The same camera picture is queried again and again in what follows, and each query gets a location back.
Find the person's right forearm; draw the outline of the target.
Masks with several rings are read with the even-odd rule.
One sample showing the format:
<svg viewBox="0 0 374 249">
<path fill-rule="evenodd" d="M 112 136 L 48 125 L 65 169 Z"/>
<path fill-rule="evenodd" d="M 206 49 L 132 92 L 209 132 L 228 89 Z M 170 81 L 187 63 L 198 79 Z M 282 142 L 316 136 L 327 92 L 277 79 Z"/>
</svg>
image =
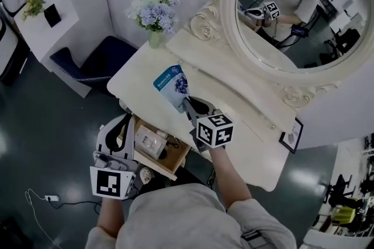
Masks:
<svg viewBox="0 0 374 249">
<path fill-rule="evenodd" d="M 247 184 L 234 168 L 226 150 L 223 147 L 217 147 L 210 149 L 209 154 L 226 209 L 229 209 L 235 202 L 251 199 L 252 196 Z"/>
</svg>

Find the white dressing table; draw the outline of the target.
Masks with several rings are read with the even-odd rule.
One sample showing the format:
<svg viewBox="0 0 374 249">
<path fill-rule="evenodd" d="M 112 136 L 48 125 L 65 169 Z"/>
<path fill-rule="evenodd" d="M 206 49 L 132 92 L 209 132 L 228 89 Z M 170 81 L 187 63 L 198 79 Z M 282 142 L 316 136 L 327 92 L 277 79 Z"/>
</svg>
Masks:
<svg viewBox="0 0 374 249">
<path fill-rule="evenodd" d="M 142 45 L 109 81 L 108 90 L 139 118 L 192 146 L 192 124 L 153 86 L 177 64 L 187 77 L 190 94 L 212 103 L 234 122 L 226 151 L 242 179 L 274 190 L 289 154 L 279 138 L 291 130 L 296 112 L 278 97 L 274 86 L 247 70 L 231 49 L 180 30 L 157 49 Z"/>
</svg>

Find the yellow green chair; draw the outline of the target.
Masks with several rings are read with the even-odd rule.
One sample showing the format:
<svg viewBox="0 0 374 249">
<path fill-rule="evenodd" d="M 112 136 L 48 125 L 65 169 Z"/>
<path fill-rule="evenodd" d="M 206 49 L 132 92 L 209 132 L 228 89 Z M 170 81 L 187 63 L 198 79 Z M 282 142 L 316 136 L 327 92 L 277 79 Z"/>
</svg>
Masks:
<svg viewBox="0 0 374 249">
<path fill-rule="evenodd" d="M 343 225 L 343 224 L 350 224 L 354 220 L 355 215 L 356 215 L 357 199 L 350 198 L 350 200 L 352 201 L 352 203 L 350 203 L 352 207 L 349 207 L 349 206 L 340 207 L 340 209 L 337 212 L 335 212 L 332 216 L 333 223 L 337 225 Z"/>
</svg>

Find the white ornate oval mirror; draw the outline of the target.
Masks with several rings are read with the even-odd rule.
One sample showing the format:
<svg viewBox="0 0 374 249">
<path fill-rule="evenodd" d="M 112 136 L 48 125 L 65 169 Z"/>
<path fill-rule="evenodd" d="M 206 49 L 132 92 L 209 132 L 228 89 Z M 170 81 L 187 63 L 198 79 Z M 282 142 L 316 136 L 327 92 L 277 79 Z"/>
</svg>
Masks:
<svg viewBox="0 0 374 249">
<path fill-rule="evenodd" d="M 300 109 L 374 58 L 374 0 L 211 0 L 191 30 L 228 66 L 209 74 L 254 104 L 273 92 Z"/>
</svg>

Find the black framed picture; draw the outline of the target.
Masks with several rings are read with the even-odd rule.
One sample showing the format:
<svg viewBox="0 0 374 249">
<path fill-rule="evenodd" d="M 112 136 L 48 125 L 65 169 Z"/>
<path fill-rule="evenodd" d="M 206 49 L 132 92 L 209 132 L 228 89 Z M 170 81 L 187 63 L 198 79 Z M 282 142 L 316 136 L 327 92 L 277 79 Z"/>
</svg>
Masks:
<svg viewBox="0 0 374 249">
<path fill-rule="evenodd" d="M 296 153 L 299 145 L 300 137 L 303 131 L 303 123 L 296 118 L 290 133 L 283 132 L 280 136 L 279 142 L 287 148 L 292 154 Z"/>
</svg>

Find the blue and white packet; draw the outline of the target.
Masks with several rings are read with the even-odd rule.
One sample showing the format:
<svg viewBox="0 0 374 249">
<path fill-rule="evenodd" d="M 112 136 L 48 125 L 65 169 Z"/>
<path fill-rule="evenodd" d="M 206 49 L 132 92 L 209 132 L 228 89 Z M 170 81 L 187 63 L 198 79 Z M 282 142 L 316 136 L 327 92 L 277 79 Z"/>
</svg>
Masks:
<svg viewBox="0 0 374 249">
<path fill-rule="evenodd" d="M 179 113 L 184 113 L 183 100 L 189 99 L 189 87 L 180 65 L 167 68 L 153 82 L 153 86 Z"/>
</svg>

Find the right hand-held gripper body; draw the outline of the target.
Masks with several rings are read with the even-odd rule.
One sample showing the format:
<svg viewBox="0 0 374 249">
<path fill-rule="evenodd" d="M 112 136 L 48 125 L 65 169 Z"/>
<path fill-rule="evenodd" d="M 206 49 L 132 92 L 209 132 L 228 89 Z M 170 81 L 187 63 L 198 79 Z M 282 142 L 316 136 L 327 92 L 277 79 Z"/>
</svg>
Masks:
<svg viewBox="0 0 374 249">
<path fill-rule="evenodd" d="M 189 134 L 200 153 L 224 147 L 233 138 L 234 123 L 220 110 L 215 110 L 212 115 L 196 118 L 192 125 L 193 130 Z"/>
</svg>

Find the person's left forearm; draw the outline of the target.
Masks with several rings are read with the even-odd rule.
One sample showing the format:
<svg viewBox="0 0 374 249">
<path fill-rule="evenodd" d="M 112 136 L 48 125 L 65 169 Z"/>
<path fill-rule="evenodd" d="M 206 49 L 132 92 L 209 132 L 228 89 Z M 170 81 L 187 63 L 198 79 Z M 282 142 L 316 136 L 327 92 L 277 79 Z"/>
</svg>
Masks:
<svg viewBox="0 0 374 249">
<path fill-rule="evenodd" d="M 117 238 L 123 225 L 123 202 L 118 199 L 103 198 L 96 226 L 103 229 L 111 237 Z"/>
</svg>

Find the large wooden drawer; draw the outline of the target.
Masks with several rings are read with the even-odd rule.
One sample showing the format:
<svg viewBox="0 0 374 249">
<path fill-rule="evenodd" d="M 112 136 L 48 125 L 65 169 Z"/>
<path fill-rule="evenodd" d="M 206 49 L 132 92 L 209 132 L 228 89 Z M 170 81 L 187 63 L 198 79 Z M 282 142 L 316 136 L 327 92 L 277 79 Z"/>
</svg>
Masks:
<svg viewBox="0 0 374 249">
<path fill-rule="evenodd" d="M 159 130 L 136 115 L 133 117 L 135 120 L 135 133 L 141 125 L 152 130 L 154 133 Z M 174 136 L 168 135 L 165 149 L 167 150 L 167 157 L 164 160 L 156 160 L 137 148 L 135 144 L 134 160 L 174 181 L 176 180 L 175 173 L 181 166 L 183 159 L 186 157 L 191 147 Z"/>
</svg>

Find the white box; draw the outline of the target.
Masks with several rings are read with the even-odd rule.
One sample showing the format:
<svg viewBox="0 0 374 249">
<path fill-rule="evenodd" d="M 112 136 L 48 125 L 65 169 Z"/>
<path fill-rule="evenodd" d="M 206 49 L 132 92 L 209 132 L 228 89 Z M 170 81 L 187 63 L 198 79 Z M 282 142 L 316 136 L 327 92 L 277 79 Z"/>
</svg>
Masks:
<svg viewBox="0 0 374 249">
<path fill-rule="evenodd" d="M 167 140 L 141 125 L 135 133 L 136 147 L 153 159 L 158 159 L 166 146 Z"/>
</svg>

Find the navy upholstered chair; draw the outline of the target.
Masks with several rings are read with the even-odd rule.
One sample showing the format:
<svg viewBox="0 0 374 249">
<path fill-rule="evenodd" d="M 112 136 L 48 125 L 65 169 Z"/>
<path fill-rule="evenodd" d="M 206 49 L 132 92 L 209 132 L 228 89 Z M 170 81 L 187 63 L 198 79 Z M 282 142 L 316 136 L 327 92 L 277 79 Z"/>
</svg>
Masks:
<svg viewBox="0 0 374 249">
<path fill-rule="evenodd" d="M 75 81 L 108 94 L 110 79 L 130 60 L 137 49 L 114 37 L 106 37 L 78 67 L 65 47 L 50 56 L 51 60 Z"/>
</svg>

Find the white side cabinet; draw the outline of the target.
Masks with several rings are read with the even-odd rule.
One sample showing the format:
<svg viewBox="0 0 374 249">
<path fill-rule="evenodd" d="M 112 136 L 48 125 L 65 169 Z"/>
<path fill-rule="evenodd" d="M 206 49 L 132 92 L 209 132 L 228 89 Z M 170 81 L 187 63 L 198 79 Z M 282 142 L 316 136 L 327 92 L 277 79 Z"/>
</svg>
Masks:
<svg viewBox="0 0 374 249">
<path fill-rule="evenodd" d="M 43 13 L 38 14 L 34 18 L 28 17 L 23 20 L 24 9 L 21 9 L 14 17 L 15 23 L 38 62 L 49 72 L 58 76 L 78 95 L 85 98 L 91 88 L 75 81 L 50 58 L 55 52 L 67 47 L 74 62 L 76 64 L 80 63 L 78 55 L 74 53 L 74 50 L 79 48 L 77 36 L 79 17 L 71 0 L 45 0 L 45 2 L 45 8 L 54 4 L 61 17 L 61 21 L 54 27 L 48 24 Z"/>
</svg>

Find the yellow plant in black pot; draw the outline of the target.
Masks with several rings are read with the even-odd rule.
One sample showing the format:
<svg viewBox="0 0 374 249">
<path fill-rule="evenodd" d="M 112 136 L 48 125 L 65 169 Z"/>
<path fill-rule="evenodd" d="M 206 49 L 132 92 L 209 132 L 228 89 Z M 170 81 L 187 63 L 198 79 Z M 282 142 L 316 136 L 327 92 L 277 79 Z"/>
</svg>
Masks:
<svg viewBox="0 0 374 249">
<path fill-rule="evenodd" d="M 35 18 L 39 14 L 43 14 L 50 27 L 54 27 L 61 22 L 61 16 L 58 13 L 55 4 L 44 8 L 45 0 L 26 0 L 25 9 L 22 12 L 22 20 L 27 18 Z"/>
</svg>

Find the black office chair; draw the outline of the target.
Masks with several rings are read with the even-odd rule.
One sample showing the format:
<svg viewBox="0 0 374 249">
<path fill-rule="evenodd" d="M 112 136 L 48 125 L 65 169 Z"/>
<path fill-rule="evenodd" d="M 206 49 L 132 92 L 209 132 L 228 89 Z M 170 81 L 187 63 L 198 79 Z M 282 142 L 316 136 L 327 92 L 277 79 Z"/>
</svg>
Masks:
<svg viewBox="0 0 374 249">
<path fill-rule="evenodd" d="M 338 176 L 337 183 L 330 185 L 328 204 L 335 208 L 337 206 L 345 206 L 351 209 L 355 209 L 357 206 L 356 200 L 352 197 L 355 191 L 355 187 L 352 191 L 346 192 L 345 188 L 349 187 L 351 183 L 352 175 L 348 181 L 345 181 L 342 174 Z"/>
</svg>

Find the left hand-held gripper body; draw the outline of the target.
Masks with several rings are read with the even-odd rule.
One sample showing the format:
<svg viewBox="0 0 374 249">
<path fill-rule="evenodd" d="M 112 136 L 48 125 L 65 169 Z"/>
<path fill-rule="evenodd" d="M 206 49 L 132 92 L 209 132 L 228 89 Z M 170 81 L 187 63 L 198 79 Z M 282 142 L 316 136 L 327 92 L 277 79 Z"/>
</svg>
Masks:
<svg viewBox="0 0 374 249">
<path fill-rule="evenodd" d="M 92 194 L 103 198 L 126 200 L 133 189 L 138 162 L 100 151 L 93 152 L 90 167 Z"/>
</svg>

